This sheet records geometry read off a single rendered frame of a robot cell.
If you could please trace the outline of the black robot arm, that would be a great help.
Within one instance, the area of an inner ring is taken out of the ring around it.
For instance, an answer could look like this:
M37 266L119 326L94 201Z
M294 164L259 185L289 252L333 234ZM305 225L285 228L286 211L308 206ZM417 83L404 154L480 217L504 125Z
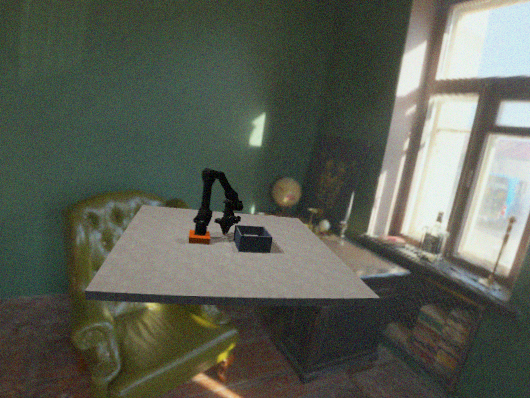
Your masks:
M224 210L227 211L241 211L243 209L242 201L238 199L238 194L235 190L233 190L225 177L224 172L221 171L214 171L209 168L205 168L202 170L202 180L203 180L203 193L202 193L202 201L201 201L201 207L198 210L198 213L196 215L196 218L194 219L194 223L196 223L196 229L195 229L195 235L199 236L205 236L206 229L211 220L212 217L212 211L209 209L210 205L210 197L211 197L211 189L212 184L215 181L215 178L217 178L222 185L224 189L224 194L227 199L223 201L225 203ZM232 223L240 222L241 217L240 216L234 216L234 214L229 214L227 217L227 221L230 221ZM201 222L202 221L202 222Z

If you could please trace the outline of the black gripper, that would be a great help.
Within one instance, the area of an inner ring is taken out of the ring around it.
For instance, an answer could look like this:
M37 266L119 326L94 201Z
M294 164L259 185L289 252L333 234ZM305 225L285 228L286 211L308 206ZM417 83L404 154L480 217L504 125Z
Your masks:
M234 213L233 213L233 211L227 211L227 210L224 210L222 213L224 213L223 217L222 217L221 219L220 219L220 218L216 218L215 221L214 221L214 223L218 223L218 224L220 224L220 227L221 227L221 230L222 230L222 234L224 234L224 233L227 234L228 231L229 231L229 229L230 229L230 227L231 227L232 225L234 225L234 224L230 221L230 219L229 219L229 221L227 221L227 217L228 217L229 214L232 215L232 214L234 214ZM225 229L226 229L226 231L225 231Z

